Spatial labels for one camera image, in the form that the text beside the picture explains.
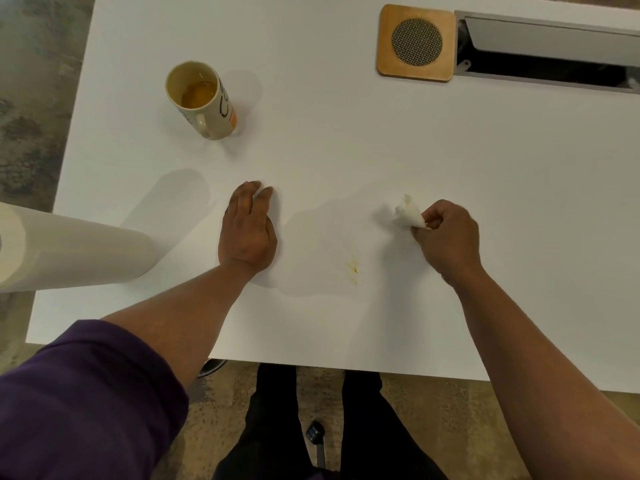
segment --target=black pants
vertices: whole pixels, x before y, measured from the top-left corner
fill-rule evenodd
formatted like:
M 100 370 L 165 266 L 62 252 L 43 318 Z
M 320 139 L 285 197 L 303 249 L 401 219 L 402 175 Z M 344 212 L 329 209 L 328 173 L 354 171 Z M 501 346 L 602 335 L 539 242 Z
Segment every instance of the black pants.
M 382 380 L 375 372 L 345 373 L 342 465 L 339 475 L 326 472 L 326 478 L 447 480 L 413 441 L 380 389 Z M 296 368 L 260 364 L 244 432 L 213 479 L 307 480 L 320 471 L 309 459 L 300 428 Z

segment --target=paper towel roll core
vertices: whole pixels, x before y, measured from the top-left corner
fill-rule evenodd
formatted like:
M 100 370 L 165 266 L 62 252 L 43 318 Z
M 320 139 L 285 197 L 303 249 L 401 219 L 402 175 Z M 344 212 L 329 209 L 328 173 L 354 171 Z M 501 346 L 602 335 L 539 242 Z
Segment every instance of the paper towel roll core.
M 122 283 L 158 256 L 141 232 L 0 203 L 0 292 Z

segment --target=brown liquid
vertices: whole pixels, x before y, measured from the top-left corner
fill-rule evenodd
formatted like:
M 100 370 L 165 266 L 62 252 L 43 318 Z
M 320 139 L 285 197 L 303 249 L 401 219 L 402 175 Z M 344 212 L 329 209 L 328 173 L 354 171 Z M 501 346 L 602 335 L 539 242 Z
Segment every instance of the brown liquid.
M 208 104 L 216 95 L 217 84 L 201 80 L 190 84 L 182 95 L 181 106 L 196 109 Z

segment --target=white table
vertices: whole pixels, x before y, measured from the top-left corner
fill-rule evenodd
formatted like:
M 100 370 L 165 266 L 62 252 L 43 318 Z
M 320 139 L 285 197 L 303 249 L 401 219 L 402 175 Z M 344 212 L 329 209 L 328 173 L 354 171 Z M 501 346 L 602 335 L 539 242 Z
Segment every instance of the white table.
M 54 211 L 142 229 L 167 254 L 131 283 L 38 292 L 28 341 L 215 266 L 228 196 L 261 179 L 280 252 L 212 356 L 486 379 L 453 291 L 388 226 L 410 193 L 466 205 L 486 268 L 549 338 L 597 386 L 640 392 L 640 96 L 380 77 L 389 2 L 640 27 L 539 0 L 97 0 Z M 189 59 L 244 120 L 222 142 L 164 94 Z

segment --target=purple sleeve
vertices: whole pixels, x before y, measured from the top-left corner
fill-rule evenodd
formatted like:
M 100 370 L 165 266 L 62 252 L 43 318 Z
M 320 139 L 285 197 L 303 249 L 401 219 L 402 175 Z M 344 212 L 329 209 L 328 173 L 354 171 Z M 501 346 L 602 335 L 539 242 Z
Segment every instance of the purple sleeve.
M 0 479 L 147 479 L 187 410 L 151 347 L 112 323 L 78 321 L 0 377 Z

